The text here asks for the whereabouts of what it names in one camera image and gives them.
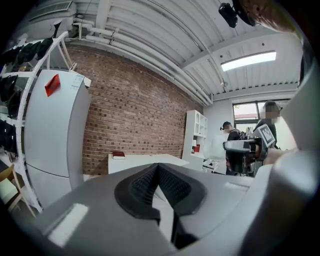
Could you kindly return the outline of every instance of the white ceiling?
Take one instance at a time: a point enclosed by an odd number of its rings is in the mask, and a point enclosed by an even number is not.
[[[103,20],[101,12],[97,17],[100,1],[110,0],[74,2],[84,19],[98,23]],[[262,26],[251,27],[241,19],[236,29],[230,28],[218,13],[220,3],[219,0],[112,0],[110,10],[103,14],[107,16],[104,29],[119,28],[122,34],[160,52],[206,94],[213,94],[213,100],[232,91],[239,91],[241,96],[248,91],[243,89],[253,87],[296,88],[302,57],[298,39]],[[225,61],[271,50],[277,52],[276,61],[222,71],[221,63]],[[226,88],[221,86],[222,81],[227,82]]]

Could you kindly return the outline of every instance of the red brick wall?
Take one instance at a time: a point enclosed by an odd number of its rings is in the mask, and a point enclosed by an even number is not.
[[[69,45],[78,73],[92,80],[83,143],[85,174],[115,150],[181,158],[186,112],[201,105],[153,71],[103,50]]]

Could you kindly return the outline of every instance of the wooden chair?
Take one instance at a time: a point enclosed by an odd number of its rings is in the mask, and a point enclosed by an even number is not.
[[[5,169],[4,171],[0,172],[0,182],[2,182],[4,179],[8,179],[9,181],[11,181],[11,183],[13,183],[14,180],[16,188],[18,190],[18,193],[13,198],[11,198],[11,200],[6,204],[8,206],[8,211],[12,212],[17,203],[21,199],[23,199],[32,216],[36,217],[34,211],[31,209],[30,205],[27,203],[26,198],[22,193],[22,188],[24,187],[25,183],[21,175],[17,175],[14,164],[12,164],[9,168]]]

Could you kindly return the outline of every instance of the white refrigerator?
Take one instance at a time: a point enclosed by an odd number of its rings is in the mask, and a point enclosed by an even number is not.
[[[45,85],[59,75],[60,88]],[[27,172],[45,209],[84,182],[83,141],[91,96],[84,76],[42,70],[31,93],[24,126]]]

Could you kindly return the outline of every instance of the fluorescent light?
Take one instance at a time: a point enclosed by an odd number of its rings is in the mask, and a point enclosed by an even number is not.
[[[240,58],[235,58],[233,60],[221,63],[221,67],[223,71],[228,71],[255,63],[274,61],[276,59],[276,56],[277,53],[274,50],[265,51],[258,54],[252,54]]]

